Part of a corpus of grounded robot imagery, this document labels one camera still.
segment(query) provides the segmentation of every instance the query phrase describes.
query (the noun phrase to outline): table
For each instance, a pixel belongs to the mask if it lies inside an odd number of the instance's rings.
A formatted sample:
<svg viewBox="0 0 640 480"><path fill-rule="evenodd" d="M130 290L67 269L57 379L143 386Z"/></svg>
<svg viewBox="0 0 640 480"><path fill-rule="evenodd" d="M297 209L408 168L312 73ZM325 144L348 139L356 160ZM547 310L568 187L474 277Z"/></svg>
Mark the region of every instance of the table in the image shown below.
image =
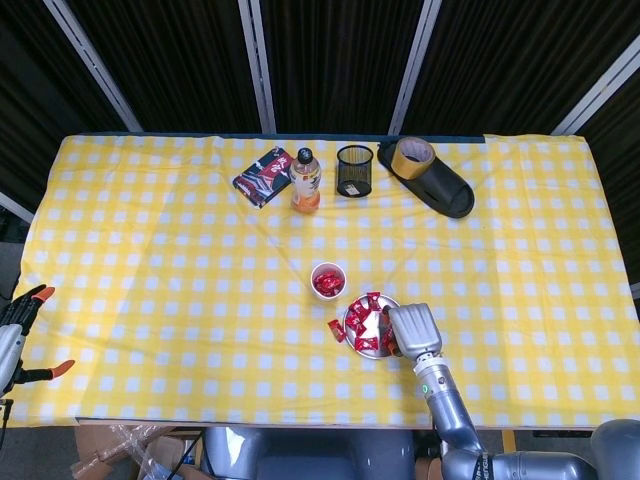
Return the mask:
<svg viewBox="0 0 640 480"><path fill-rule="evenodd" d="M374 289L429 303L479 426L638 418L640 329L587 144L485 140L434 145L476 195L473 212L452 220L377 162L370 196L337 196L333 164L347 142L65 139L18 292L58 289L25 365L77 364L17 386L12 423L430 427L406 359L362 358L326 326ZM289 190L256 210L231 187L275 145L320 159L315 215L295 213ZM321 261L347 271L335 303L309 291Z"/></svg>

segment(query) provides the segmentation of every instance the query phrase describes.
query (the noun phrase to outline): black slipper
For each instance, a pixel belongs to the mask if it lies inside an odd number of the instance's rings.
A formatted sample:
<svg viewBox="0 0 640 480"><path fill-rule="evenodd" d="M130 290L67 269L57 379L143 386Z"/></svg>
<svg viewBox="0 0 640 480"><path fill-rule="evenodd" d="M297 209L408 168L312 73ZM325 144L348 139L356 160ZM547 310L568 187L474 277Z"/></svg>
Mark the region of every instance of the black slipper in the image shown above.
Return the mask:
<svg viewBox="0 0 640 480"><path fill-rule="evenodd" d="M451 218L462 218L471 212L473 190L456 172L436 157L431 166L418 178L406 180L391 169L391 160L398 142L382 142L378 147L378 160L405 187L436 212Z"/></svg>

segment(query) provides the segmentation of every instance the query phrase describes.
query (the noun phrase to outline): black curtain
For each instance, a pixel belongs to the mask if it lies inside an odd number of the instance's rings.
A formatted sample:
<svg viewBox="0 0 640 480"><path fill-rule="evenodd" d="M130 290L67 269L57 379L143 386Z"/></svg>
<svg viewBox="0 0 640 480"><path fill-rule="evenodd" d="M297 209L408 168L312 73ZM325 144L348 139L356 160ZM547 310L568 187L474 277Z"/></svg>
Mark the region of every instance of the black curtain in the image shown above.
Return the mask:
<svg viewBox="0 0 640 480"><path fill-rule="evenodd" d="M640 72L578 134L596 160L629 281L640 282Z"/></svg>
<svg viewBox="0 0 640 480"><path fill-rule="evenodd" d="M279 133L387 133L422 0L262 0Z"/></svg>
<svg viewBox="0 0 640 480"><path fill-rule="evenodd" d="M154 132L260 132L238 3L67 0Z"/></svg>
<svg viewBox="0 0 640 480"><path fill-rule="evenodd" d="M638 1L444 0L403 133L550 133L638 34Z"/></svg>
<svg viewBox="0 0 640 480"><path fill-rule="evenodd" d="M0 190L35 211L65 136L123 129L44 4L0 2Z"/></svg>

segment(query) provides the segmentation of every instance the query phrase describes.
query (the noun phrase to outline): candy wrapper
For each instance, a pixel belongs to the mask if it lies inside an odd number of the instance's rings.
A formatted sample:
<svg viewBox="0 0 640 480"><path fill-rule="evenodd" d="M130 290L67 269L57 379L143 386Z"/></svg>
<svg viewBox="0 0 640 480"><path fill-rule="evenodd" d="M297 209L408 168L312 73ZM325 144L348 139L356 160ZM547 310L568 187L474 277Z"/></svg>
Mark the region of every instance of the candy wrapper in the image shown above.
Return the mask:
<svg viewBox="0 0 640 480"><path fill-rule="evenodd" d="M326 272L313 280L313 286L325 297L334 297L344 287L344 278L338 271Z"/></svg>
<svg viewBox="0 0 640 480"><path fill-rule="evenodd" d="M393 328L389 327L387 331L384 332L384 335L382 336L382 345L389 350L391 355L396 357L400 356L400 348L398 348L398 342L396 342L396 336L393 333Z"/></svg>
<svg viewBox="0 0 640 480"><path fill-rule="evenodd" d="M349 310L355 313L361 322L364 322L371 313L371 310L362 304L362 300L356 300L349 305Z"/></svg>
<svg viewBox="0 0 640 480"><path fill-rule="evenodd" d="M378 319L380 321L381 325L389 325L389 327L391 327L391 319L389 318L389 312L385 312L384 310L382 310L379 314L378 314Z"/></svg>
<svg viewBox="0 0 640 480"><path fill-rule="evenodd" d="M349 312L347 318L344 321L345 325L356 333L356 337L359 337L367 331L367 327L362 324L362 320L354 312Z"/></svg>
<svg viewBox="0 0 640 480"><path fill-rule="evenodd" d="M354 348L357 352L361 352L362 350L378 350L378 337L356 337Z"/></svg>
<svg viewBox="0 0 640 480"><path fill-rule="evenodd" d="M342 343L347 334L344 333L344 329L342 328L342 325L340 325L340 322L337 319L331 320L327 325L329 325L331 333L333 333L333 336L336 337L338 343Z"/></svg>
<svg viewBox="0 0 640 480"><path fill-rule="evenodd" d="M367 301L369 302L369 308L372 312L380 311L380 304L378 303L378 299L380 298L380 292L369 292L367 293Z"/></svg>

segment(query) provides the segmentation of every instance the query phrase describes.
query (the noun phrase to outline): small white bowl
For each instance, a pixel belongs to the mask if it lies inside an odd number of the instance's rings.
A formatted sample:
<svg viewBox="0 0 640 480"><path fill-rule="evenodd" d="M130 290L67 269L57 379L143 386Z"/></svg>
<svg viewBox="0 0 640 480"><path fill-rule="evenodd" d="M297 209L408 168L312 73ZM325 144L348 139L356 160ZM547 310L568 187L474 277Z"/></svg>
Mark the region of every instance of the small white bowl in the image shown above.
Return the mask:
<svg viewBox="0 0 640 480"><path fill-rule="evenodd" d="M344 280L344 284L342 285L342 289L336 295L334 295L333 297L325 297L318 290L316 290L316 287L313 284L313 281L319 275L322 275L323 273L330 272L330 271L331 272L337 271L342 276L342 279ZM344 270L342 270L342 268L340 268L340 266L336 265L335 263L323 262L316 265L311 271L311 290L313 290L313 293L315 294L315 296L318 297L320 300L323 300L325 302L335 300L340 295L342 295L342 293L345 291L346 288L347 288L347 276L345 275Z"/></svg>

